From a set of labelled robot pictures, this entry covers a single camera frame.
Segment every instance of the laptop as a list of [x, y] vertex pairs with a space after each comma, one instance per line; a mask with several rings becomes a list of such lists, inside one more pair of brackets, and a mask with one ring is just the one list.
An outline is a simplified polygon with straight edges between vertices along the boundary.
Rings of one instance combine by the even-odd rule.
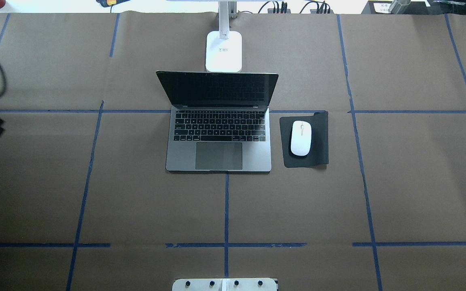
[[168, 171], [271, 170], [269, 102], [278, 74], [156, 74], [172, 103]]

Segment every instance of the keyboard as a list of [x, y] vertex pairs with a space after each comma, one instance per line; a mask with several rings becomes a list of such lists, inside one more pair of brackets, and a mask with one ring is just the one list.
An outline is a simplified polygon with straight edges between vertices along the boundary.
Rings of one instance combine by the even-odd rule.
[[176, 110], [174, 141], [266, 141], [265, 112]]

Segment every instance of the computer mouse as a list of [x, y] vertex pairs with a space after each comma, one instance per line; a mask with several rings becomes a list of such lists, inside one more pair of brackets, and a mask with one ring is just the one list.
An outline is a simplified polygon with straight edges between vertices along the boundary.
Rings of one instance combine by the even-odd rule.
[[290, 151], [296, 156], [306, 156], [312, 142], [312, 127], [306, 121], [296, 120], [292, 123]]

